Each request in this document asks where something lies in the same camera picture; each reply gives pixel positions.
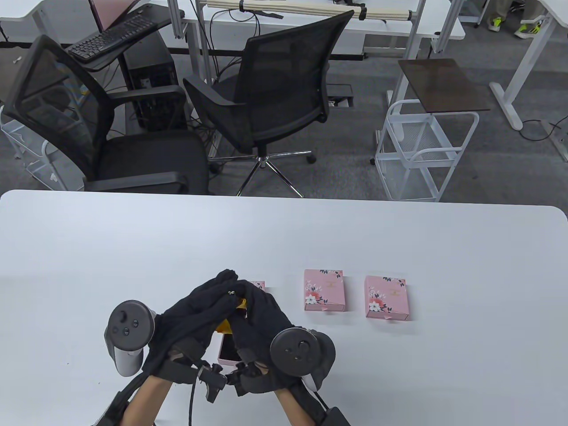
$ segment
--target yellow object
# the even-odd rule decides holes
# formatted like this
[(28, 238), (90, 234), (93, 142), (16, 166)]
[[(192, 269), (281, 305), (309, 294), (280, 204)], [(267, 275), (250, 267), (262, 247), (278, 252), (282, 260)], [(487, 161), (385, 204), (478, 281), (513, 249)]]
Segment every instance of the yellow object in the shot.
[[(247, 309), (247, 300), (243, 299), (243, 302), (237, 306), (237, 309)], [(221, 324), (215, 330), (217, 333), (222, 333), (224, 335), (231, 335), (233, 334), (231, 330), (231, 326), (229, 325), (229, 321), (223, 320)]]

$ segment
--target forearm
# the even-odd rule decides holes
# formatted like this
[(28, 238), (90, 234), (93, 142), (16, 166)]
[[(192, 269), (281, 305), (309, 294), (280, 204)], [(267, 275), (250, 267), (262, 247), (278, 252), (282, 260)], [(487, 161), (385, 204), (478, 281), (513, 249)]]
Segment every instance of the forearm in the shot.
[(291, 426), (315, 426), (315, 422), (300, 407), (292, 393), (288, 389), (280, 389), (274, 392), (280, 405), (284, 409)]
[(172, 382), (150, 376), (126, 408), (120, 426), (152, 426)]

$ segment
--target computer tower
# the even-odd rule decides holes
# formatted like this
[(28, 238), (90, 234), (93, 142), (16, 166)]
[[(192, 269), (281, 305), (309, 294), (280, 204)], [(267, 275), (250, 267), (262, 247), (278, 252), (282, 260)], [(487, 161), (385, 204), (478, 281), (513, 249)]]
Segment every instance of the computer tower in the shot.
[[(177, 85), (176, 67), (158, 31), (146, 36), (125, 51), (127, 72), (134, 89)], [(187, 129), (184, 108), (171, 97), (158, 97), (134, 103), (138, 125), (148, 132), (166, 130), (174, 116), (171, 129)]]

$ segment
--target pink screen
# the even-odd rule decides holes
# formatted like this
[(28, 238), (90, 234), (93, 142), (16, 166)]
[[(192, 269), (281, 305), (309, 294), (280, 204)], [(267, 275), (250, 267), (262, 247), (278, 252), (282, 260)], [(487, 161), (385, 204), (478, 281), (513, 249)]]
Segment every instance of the pink screen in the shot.
[(97, 15), (101, 20), (102, 30), (106, 30), (110, 24), (124, 13), (134, 0), (91, 0)]

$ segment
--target chair backrest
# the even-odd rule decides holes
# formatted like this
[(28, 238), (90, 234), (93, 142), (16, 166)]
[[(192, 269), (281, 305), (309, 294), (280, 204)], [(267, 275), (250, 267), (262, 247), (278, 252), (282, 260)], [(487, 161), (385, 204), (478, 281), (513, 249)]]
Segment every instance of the chair backrest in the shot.
[(234, 102), (249, 106), (255, 140), (292, 134), (327, 120), (328, 61), (353, 11), (248, 39)]
[(6, 115), (67, 155), (87, 180), (114, 120), (104, 89), (48, 36), (28, 51), (10, 95)]

